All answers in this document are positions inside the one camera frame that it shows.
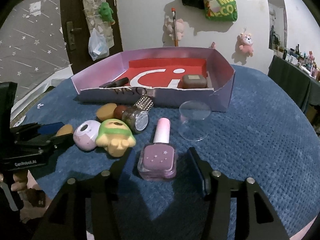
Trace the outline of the person's left hand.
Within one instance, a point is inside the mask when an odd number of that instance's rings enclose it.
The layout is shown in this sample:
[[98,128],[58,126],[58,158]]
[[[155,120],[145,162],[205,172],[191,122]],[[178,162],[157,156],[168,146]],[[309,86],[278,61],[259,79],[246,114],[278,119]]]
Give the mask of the person's left hand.
[[[10,184],[10,180],[6,180],[8,178],[9,176],[4,176],[1,173],[1,185],[6,183],[10,193],[18,193],[18,196],[21,200],[29,202],[30,204],[32,204],[33,201],[39,204],[42,200],[42,197],[44,197],[44,207],[42,207],[42,210],[48,209],[48,206],[52,200],[45,194],[43,190],[40,189],[39,185],[36,183],[29,171],[13,174],[12,179],[14,182],[12,184]],[[18,212],[12,211],[7,197],[3,193],[5,192],[1,192],[1,228],[19,228],[22,226],[22,224],[24,224],[20,219],[20,210],[18,210]],[[33,219],[30,218],[25,225],[35,225],[39,227],[42,225],[41,219],[42,217]]]

